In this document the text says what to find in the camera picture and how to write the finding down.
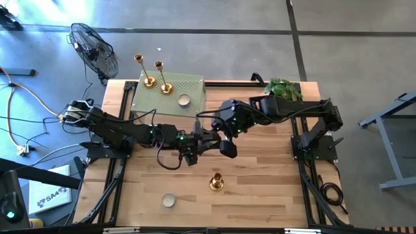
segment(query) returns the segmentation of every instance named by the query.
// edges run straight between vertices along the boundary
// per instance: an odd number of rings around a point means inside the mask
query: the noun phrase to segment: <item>green light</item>
[[[7,213],[7,218],[13,218],[13,217],[14,217],[14,213],[12,211]]]

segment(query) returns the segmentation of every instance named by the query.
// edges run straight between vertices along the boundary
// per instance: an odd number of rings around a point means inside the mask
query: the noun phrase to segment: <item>potted plant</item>
[[[291,83],[285,79],[271,78],[265,87],[265,94],[283,97],[287,100],[302,99],[299,83]]]

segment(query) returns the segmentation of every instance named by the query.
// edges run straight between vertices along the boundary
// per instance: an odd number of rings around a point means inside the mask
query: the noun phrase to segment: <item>fan grille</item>
[[[118,64],[112,47],[95,30],[84,23],[73,23],[70,40],[85,64],[99,76],[106,79],[116,77]]]

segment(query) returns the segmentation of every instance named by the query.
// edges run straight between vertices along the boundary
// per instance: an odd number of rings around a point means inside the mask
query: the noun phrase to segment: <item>concrete floor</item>
[[[233,1],[35,1],[0,0],[22,23],[64,25],[81,21],[93,27],[165,29],[268,29],[290,30],[285,0]],[[292,0],[299,30],[416,31],[411,0]],[[16,77],[38,94],[54,111],[80,99],[87,86],[82,60],[66,42],[65,32],[0,31],[0,66],[33,68],[36,77]],[[146,61],[163,60],[166,71],[196,73],[206,79],[249,79],[259,72],[265,79],[299,81],[292,36],[231,34],[131,34],[105,33],[112,44],[120,72],[117,79],[134,79],[140,73],[133,60],[143,53]],[[383,109],[397,96],[416,87],[415,37],[301,36],[300,47],[308,81],[318,81],[323,98],[339,107],[344,127],[334,133],[345,137],[339,144],[339,168],[346,205],[353,225],[414,226],[416,185],[380,191],[378,183],[394,179],[378,130],[361,130],[357,123]],[[105,88],[87,68],[94,85],[88,97],[101,103]],[[0,115],[5,116],[8,88],[0,87]],[[28,93],[18,90],[11,116],[41,120],[50,116]],[[13,132],[31,137],[42,125],[13,122]],[[5,120],[0,127],[6,128]],[[88,140],[88,134],[69,135],[59,124],[48,125],[50,135],[36,140],[27,158],[15,155],[6,132],[0,133],[0,157],[30,164],[53,149]],[[49,169],[80,151],[39,164]],[[407,159],[404,174],[416,176],[416,160]]]

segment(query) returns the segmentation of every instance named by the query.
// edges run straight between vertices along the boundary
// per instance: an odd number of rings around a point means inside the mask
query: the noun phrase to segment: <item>green plant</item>
[[[293,97],[301,99],[303,96],[294,87],[293,83],[285,79],[271,78],[266,85],[265,94],[273,92],[275,96],[283,97],[287,100],[293,100]]]

